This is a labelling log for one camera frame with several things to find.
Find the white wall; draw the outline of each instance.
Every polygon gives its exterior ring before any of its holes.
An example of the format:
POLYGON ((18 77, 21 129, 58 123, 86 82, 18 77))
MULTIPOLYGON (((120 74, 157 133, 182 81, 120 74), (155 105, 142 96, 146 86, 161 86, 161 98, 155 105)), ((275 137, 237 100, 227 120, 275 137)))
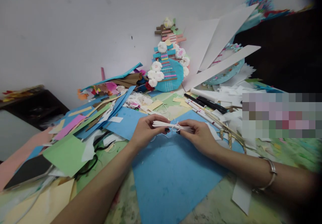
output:
MULTIPOLYGON (((134 64, 150 65, 166 16, 188 21, 229 12, 245 0, 0 0, 0 90, 44 84, 68 108, 76 91, 134 64)), ((274 0, 302 9, 310 0, 274 0)))

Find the red paper flower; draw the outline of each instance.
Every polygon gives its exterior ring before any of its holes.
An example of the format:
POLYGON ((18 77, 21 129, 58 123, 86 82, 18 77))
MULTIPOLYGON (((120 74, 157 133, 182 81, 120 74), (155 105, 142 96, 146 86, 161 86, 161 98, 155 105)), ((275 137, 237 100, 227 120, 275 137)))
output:
POLYGON ((148 91, 153 91, 154 90, 154 87, 150 86, 148 81, 145 83, 145 87, 147 88, 148 91))

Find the person's right hand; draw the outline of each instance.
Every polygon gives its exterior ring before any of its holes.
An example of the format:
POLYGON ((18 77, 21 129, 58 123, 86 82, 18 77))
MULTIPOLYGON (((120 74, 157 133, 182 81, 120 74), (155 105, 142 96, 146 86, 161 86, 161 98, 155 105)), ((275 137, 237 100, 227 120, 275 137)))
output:
POLYGON ((222 148, 212 136, 208 125, 205 122, 196 120, 185 120, 178 123, 180 126, 190 126, 195 131, 191 134, 185 130, 180 130, 177 133, 188 139, 198 149, 199 152, 207 157, 213 157, 214 153, 222 148))

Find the forearm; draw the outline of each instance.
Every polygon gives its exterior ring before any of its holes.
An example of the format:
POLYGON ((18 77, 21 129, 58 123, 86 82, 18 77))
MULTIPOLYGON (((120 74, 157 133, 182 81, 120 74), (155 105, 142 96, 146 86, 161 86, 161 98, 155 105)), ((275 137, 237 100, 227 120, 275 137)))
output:
MULTIPOLYGON (((210 158, 253 187, 266 186, 272 178, 269 163, 264 159, 223 147, 220 147, 210 158)), ((298 204, 306 202, 316 188, 316 174, 276 162, 274 165, 278 174, 270 190, 298 204)))
POLYGON ((60 212, 52 224, 103 223, 138 150, 130 144, 60 212))

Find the white paper flower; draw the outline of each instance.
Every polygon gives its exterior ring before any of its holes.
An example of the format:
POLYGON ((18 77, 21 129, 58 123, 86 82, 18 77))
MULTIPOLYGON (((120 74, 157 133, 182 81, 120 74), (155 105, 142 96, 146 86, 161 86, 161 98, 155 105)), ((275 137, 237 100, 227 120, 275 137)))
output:
POLYGON ((189 69, 188 67, 183 68, 183 76, 186 77, 189 74, 189 69))
POLYGON ((162 64, 159 61, 154 61, 152 64, 152 70, 154 70, 155 72, 160 71, 162 68, 162 64))
POLYGON ((165 42, 160 41, 160 43, 158 43, 158 51, 160 53, 165 53, 167 50, 167 44, 165 42))
POLYGON ((158 84, 157 80, 156 79, 149 79, 149 85, 151 87, 156 87, 158 84))
POLYGON ((183 67, 187 67, 190 64, 190 59, 188 57, 182 57, 182 60, 180 60, 179 63, 183 67))
POLYGON ((175 51, 175 57, 178 59, 182 59, 182 57, 185 56, 185 50, 183 48, 180 48, 175 51))
POLYGON ((156 72, 153 70, 148 71, 148 78, 149 79, 154 79, 156 72))
POLYGON ((163 25, 165 26, 165 28, 171 28, 173 26, 173 20, 166 17, 165 20, 163 21, 163 25))
POLYGON ((163 79, 164 79, 164 74, 163 74, 163 72, 162 72, 162 71, 157 72, 157 73, 155 74, 154 79, 156 79, 157 81, 161 81, 161 80, 163 80, 163 79))

